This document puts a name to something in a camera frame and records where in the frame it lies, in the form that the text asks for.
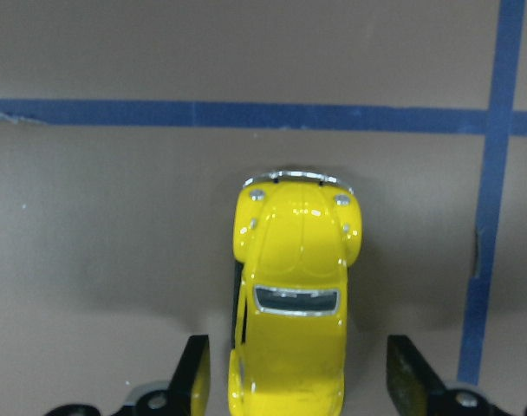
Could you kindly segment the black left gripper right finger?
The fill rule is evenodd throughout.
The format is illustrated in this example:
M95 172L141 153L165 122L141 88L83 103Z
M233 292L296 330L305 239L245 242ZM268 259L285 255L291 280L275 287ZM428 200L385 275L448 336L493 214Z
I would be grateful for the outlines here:
M506 415L476 387L444 382L406 335L387 337L387 390L399 415Z

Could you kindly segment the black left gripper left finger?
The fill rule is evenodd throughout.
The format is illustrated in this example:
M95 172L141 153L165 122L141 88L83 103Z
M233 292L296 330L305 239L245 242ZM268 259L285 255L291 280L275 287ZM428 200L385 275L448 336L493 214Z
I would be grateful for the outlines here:
M117 415L204 415L211 386L208 335L189 337L172 378L136 387Z

